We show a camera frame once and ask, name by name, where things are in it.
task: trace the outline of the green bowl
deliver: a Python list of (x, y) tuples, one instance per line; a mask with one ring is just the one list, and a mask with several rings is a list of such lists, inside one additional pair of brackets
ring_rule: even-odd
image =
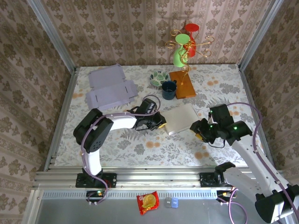
[(155, 71), (149, 77), (150, 83), (156, 87), (162, 86), (166, 81), (170, 81), (169, 74), (167, 72)]

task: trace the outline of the snack bag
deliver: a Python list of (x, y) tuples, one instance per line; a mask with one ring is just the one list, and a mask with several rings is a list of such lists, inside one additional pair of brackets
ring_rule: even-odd
[(158, 193), (155, 191), (151, 194), (137, 196), (137, 203), (141, 215), (149, 210), (157, 209), (159, 207)]

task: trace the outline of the gray floor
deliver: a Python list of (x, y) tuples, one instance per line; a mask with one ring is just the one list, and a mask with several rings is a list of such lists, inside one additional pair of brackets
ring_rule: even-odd
[[(238, 194), (248, 213), (249, 224), (264, 224), (254, 205)], [(235, 224), (245, 222), (239, 207), (232, 207)], [(136, 200), (108, 199), (100, 205), (90, 206), (85, 200), (42, 200), (37, 224), (229, 224), (228, 207), (215, 200), (180, 200), (177, 209), (168, 209), (160, 200), (157, 210), (141, 216)]]

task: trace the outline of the floral tablecloth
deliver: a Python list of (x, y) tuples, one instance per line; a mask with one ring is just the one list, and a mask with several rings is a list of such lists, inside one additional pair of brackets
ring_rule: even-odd
[[(101, 67), (81, 67), (73, 93), (67, 121), (57, 152), (56, 166), (81, 166), (80, 147), (73, 137), (73, 130), (88, 114), (85, 94), (91, 90), (88, 73)], [(127, 80), (137, 86), (138, 97), (127, 105), (103, 111), (103, 113), (124, 112), (140, 105), (148, 94), (161, 99), (160, 111), (191, 103), (199, 119), (207, 118), (209, 107), (232, 102), (248, 102), (239, 70), (236, 65), (192, 65), (190, 79), (197, 93), (196, 97), (167, 101), (162, 98), (159, 88), (150, 84), (150, 74), (154, 71), (172, 72), (179, 70), (173, 65), (123, 66)], [(234, 120), (243, 120), (253, 130), (255, 123), (251, 110), (245, 105), (229, 107)], [(222, 141), (215, 142), (221, 146)], [(230, 161), (237, 166), (246, 166), (244, 160), (226, 144), (222, 149), (212, 148), (197, 139), (193, 132), (185, 130), (169, 136), (165, 128), (154, 131), (119, 129), (111, 131), (100, 148), (102, 166), (146, 166), (146, 165), (185, 165), (214, 166)]]

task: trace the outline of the mug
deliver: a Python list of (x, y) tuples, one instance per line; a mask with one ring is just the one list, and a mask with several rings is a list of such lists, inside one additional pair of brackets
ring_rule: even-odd
[(177, 81), (166, 81), (162, 84), (162, 96), (166, 100), (171, 100), (176, 95)]

